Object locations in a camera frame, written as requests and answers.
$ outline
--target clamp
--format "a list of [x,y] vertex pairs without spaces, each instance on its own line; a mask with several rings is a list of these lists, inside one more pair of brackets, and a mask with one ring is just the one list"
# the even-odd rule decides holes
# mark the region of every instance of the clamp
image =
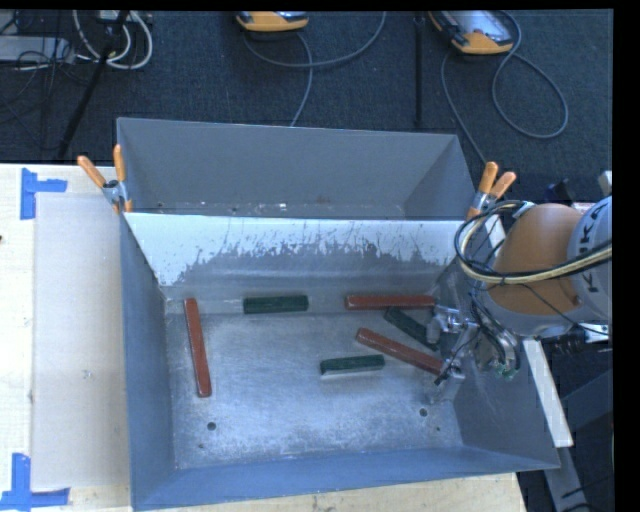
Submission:
[[80,155],[77,159],[78,165],[84,169],[87,176],[91,178],[111,204],[113,210],[119,214],[120,204],[122,203],[125,212],[133,211],[133,201],[129,198],[125,180],[127,173],[124,167],[124,159],[122,158],[122,147],[116,144],[113,148],[113,163],[116,168],[117,180],[107,182],[102,173],[93,165],[93,162],[86,156]]
[[476,195],[473,197],[471,206],[467,211],[467,220],[481,214],[493,206],[516,180],[516,174],[511,171],[505,172],[500,176],[498,181],[496,181],[497,175],[498,164],[495,162],[487,162],[484,167],[484,172],[482,173],[482,178],[480,179],[480,185],[478,185]]

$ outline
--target bin floor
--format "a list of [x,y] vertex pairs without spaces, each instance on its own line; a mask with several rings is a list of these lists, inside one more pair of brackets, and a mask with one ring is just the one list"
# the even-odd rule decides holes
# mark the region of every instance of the bin floor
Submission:
[[377,353],[355,340],[360,327],[428,352],[381,311],[203,314],[213,395],[199,398],[185,317],[172,310],[178,468],[462,444],[453,404],[426,401],[434,375],[385,355],[378,371],[321,376],[322,360]]

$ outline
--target electrical cord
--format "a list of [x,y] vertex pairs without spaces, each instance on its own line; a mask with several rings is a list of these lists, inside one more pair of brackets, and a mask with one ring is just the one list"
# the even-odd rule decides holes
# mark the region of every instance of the electrical cord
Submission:
[[304,97],[302,99],[302,102],[300,103],[300,106],[298,107],[298,110],[297,110],[295,116],[293,117],[293,121],[289,124],[289,126],[295,126],[295,124],[298,122],[298,118],[300,117],[300,114],[302,113],[302,110],[304,109],[304,106],[307,103],[307,100],[309,98],[309,93],[311,92],[311,83],[313,81],[313,70],[314,70],[314,68],[321,67],[321,66],[330,66],[330,65],[334,65],[334,64],[339,64],[341,62],[345,62],[347,60],[353,59],[353,58],[357,57],[358,55],[360,55],[367,48],[369,48],[369,46],[371,46],[374,43],[374,41],[378,38],[378,35],[380,34],[380,32],[382,31],[382,28],[384,27],[384,24],[385,24],[385,21],[386,21],[386,17],[387,17],[387,12],[384,11],[382,13],[382,19],[380,20],[380,24],[378,25],[378,28],[376,29],[375,33],[369,39],[369,41],[367,41],[358,50],[356,50],[355,52],[350,53],[348,55],[344,55],[342,57],[338,57],[338,58],[331,59],[331,60],[325,60],[325,61],[321,61],[321,62],[313,62],[313,59],[312,59],[312,56],[311,56],[311,50],[309,49],[309,45],[307,44],[307,42],[305,41],[305,39],[302,37],[302,35],[299,32],[296,33],[296,35],[298,36],[298,39],[300,39],[300,41],[302,42],[302,44],[305,47],[305,51],[306,51],[307,57],[308,57],[308,62],[306,62],[306,63],[280,62],[280,61],[276,61],[276,60],[273,60],[273,59],[269,59],[268,57],[265,57],[264,55],[262,55],[259,52],[257,52],[255,50],[255,48],[253,48],[251,46],[251,44],[249,44],[248,34],[245,33],[245,37],[243,38],[245,46],[247,47],[247,49],[251,53],[253,53],[253,55],[258,57],[259,59],[261,59],[261,60],[263,60],[265,62],[268,62],[269,64],[274,64],[276,66],[282,66],[282,67],[292,68],[292,69],[308,69],[309,70],[309,77],[308,77],[308,80],[307,80],[307,88],[305,90]]
[[380,20],[380,24],[378,25],[378,28],[376,29],[376,31],[373,34],[373,36],[371,36],[369,41],[367,41],[362,47],[360,47],[355,52],[350,53],[348,55],[344,55],[342,57],[337,57],[335,59],[330,59],[330,60],[325,60],[325,61],[320,61],[320,62],[294,63],[294,62],[280,62],[280,61],[277,61],[277,60],[269,59],[269,58],[265,57],[264,55],[258,53],[249,44],[249,41],[248,41],[249,38],[248,38],[248,36],[246,34],[245,34],[245,38],[244,38],[244,44],[249,49],[249,51],[251,53],[253,53],[256,57],[258,57],[259,59],[261,59],[261,60],[263,60],[265,62],[268,62],[270,64],[275,64],[277,66],[283,66],[283,67],[287,67],[287,68],[298,68],[298,69],[300,69],[300,68],[317,68],[317,67],[321,67],[321,66],[332,66],[334,64],[339,64],[341,62],[345,62],[347,60],[353,59],[354,57],[357,57],[362,52],[364,52],[367,48],[369,48],[369,46],[371,46],[375,42],[375,40],[378,39],[378,36],[380,35],[380,32],[382,31],[382,28],[384,27],[386,18],[387,18],[387,11],[383,11],[382,19]]
[[546,279],[554,279],[565,277],[578,272],[582,272],[587,268],[603,263],[611,258],[612,244],[607,241],[599,244],[589,251],[575,256],[566,262],[535,272],[497,272],[482,262],[476,262],[469,259],[465,255],[465,250],[473,234],[483,226],[487,219],[496,214],[498,211],[520,208],[525,204],[524,201],[502,201],[496,203],[492,208],[479,215],[472,217],[464,222],[456,231],[454,237],[455,251],[460,260],[462,270],[469,277],[492,284],[526,284]]
[[[73,23],[78,32],[78,35],[80,36],[80,40],[82,41],[82,44],[87,49],[87,51],[92,55],[92,57],[89,57],[86,55],[78,54],[77,57],[83,60],[89,60],[91,62],[98,62],[100,60],[100,53],[96,51],[96,49],[91,45],[91,43],[89,43],[89,40],[87,39],[84,31],[82,30],[82,27],[80,25],[80,19],[78,17],[78,10],[72,9],[71,16],[73,18]],[[119,70],[140,69],[147,65],[147,63],[151,60],[151,56],[153,55],[153,37],[151,36],[151,31],[149,30],[149,27],[137,12],[131,11],[129,13],[129,16],[133,19],[134,22],[136,22],[142,28],[145,34],[145,38],[147,40],[147,52],[145,56],[142,58],[142,60],[137,63],[121,64],[118,62],[122,60],[124,57],[126,57],[131,49],[131,34],[129,32],[129,29],[126,27],[126,25],[123,25],[122,32],[124,33],[126,38],[125,48],[119,54],[114,55],[113,57],[110,57],[109,59],[107,59],[107,65],[114,69],[119,69]]]
[[[302,37],[302,35],[298,32],[296,34],[298,36],[298,39],[300,39],[300,41],[302,42],[302,45],[304,46],[305,51],[307,52],[307,56],[309,58],[309,64],[313,63],[313,57],[311,56],[311,49],[309,48],[309,45],[307,44],[307,42],[305,41],[305,39]],[[307,103],[307,99],[309,98],[309,93],[311,92],[311,83],[313,82],[313,67],[309,67],[309,78],[307,79],[307,88],[304,92],[304,96],[302,98],[302,102],[300,103],[300,106],[298,107],[298,111],[296,112],[296,115],[293,116],[293,120],[291,121],[291,124],[289,126],[295,126],[295,124],[298,122],[298,118],[300,117],[300,114],[302,114],[302,110],[304,109],[304,106]]]
[[11,15],[11,19],[7,21],[2,27],[0,27],[0,35],[4,34],[4,31],[7,30],[10,26],[16,24],[16,9],[13,10],[13,14]]
[[[521,134],[523,134],[523,135],[525,135],[527,137],[534,138],[534,139],[551,139],[551,138],[557,137],[558,135],[560,135],[565,130],[565,128],[567,127],[567,124],[569,122],[569,107],[567,105],[567,102],[566,102],[562,92],[558,88],[558,86],[553,82],[553,80],[546,73],[544,73],[544,71],[542,71],[538,66],[536,66],[529,59],[527,59],[525,57],[522,57],[521,55],[518,55],[516,53],[516,50],[520,47],[520,43],[522,42],[522,32],[520,30],[520,25],[515,20],[515,18],[513,16],[511,16],[511,14],[509,14],[507,11],[498,11],[498,12],[502,13],[504,16],[506,16],[511,21],[511,23],[513,24],[513,26],[516,29],[517,36],[515,38],[515,43],[513,44],[512,48],[507,52],[507,55],[504,57],[504,59],[502,59],[502,61],[500,62],[500,65],[498,66],[498,69],[496,70],[495,74],[493,75],[493,81],[492,81],[492,84],[491,84],[491,97],[492,97],[493,105],[496,108],[496,110],[498,111],[498,113],[500,114],[500,116],[502,117],[502,119],[509,126],[511,126],[511,128],[513,128],[517,132],[519,132],[519,133],[521,133]],[[478,147],[478,144],[476,143],[475,139],[469,133],[469,130],[467,129],[464,121],[460,117],[460,114],[458,113],[458,110],[456,109],[456,107],[455,107],[455,105],[453,103],[451,95],[449,94],[449,89],[447,87],[447,81],[446,81],[446,78],[445,78],[445,65],[446,65],[447,61],[449,60],[449,58],[451,57],[451,55],[453,53],[454,53],[454,51],[452,49],[450,49],[449,52],[443,58],[442,64],[440,65],[440,81],[442,83],[442,88],[443,88],[445,96],[447,98],[447,102],[449,103],[449,106],[451,107],[451,110],[453,111],[453,114],[456,117],[456,120],[458,121],[458,124],[459,124],[460,128],[462,129],[462,131],[464,132],[465,136],[467,137],[467,139],[469,140],[469,142],[473,146],[473,149],[477,153],[477,155],[480,158],[480,160],[483,163],[486,163],[487,160],[485,159],[484,155],[482,154],[482,151]],[[500,104],[498,102],[498,94],[497,94],[498,78],[500,76],[500,73],[504,69],[505,65],[513,57],[516,57],[516,58],[520,59],[522,62],[524,62],[525,64],[529,65],[534,71],[538,72],[551,85],[551,87],[553,88],[555,93],[560,98],[560,102],[562,103],[562,110],[563,110],[563,120],[562,120],[562,123],[561,123],[560,127],[557,130],[555,130],[555,131],[553,131],[551,133],[546,133],[546,134],[545,133],[534,133],[534,132],[525,130],[524,128],[522,128],[522,127],[518,126],[517,124],[515,124],[511,119],[509,119],[509,117],[507,117],[507,115],[505,114],[504,110],[500,106]]]

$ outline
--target rectangular block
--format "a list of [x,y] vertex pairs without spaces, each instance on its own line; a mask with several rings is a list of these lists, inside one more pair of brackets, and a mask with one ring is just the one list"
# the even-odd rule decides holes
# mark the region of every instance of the rectangular block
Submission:
[[381,370],[384,367],[383,356],[354,356],[325,359],[320,363],[322,375]]
[[438,348],[435,343],[429,343],[427,341],[426,326],[422,325],[420,322],[416,322],[400,308],[394,307],[387,309],[384,312],[384,319],[425,347],[431,350],[436,350]]
[[184,314],[187,318],[187,330],[189,331],[189,345],[191,346],[191,356],[193,358],[193,370],[196,376],[196,386],[198,396],[206,398],[211,396],[211,375],[209,373],[209,363],[207,352],[204,346],[204,336],[200,323],[200,311],[196,299],[184,300]]
[[242,302],[247,315],[259,313],[292,313],[309,309],[306,295],[290,295],[285,297],[248,297]]
[[435,299],[430,295],[347,295],[344,301],[349,311],[372,309],[421,309],[435,306]]
[[440,359],[414,350],[411,347],[407,347],[402,343],[398,343],[365,327],[358,329],[356,340],[367,347],[384,352],[391,357],[395,357],[434,375],[439,375],[442,370],[442,361]]

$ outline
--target gray bin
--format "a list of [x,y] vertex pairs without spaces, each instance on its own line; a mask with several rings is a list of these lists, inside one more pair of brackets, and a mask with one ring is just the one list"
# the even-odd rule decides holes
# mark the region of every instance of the gray bin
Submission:
[[[379,311],[346,311],[347,294],[465,307],[453,236],[474,188],[455,135],[127,118],[117,135],[134,203],[120,223],[134,509],[558,466],[526,357],[511,381],[469,362],[455,399],[433,403],[435,376],[388,356],[320,374],[377,353],[359,327],[429,352]],[[243,314],[245,297],[292,294],[307,311]]]

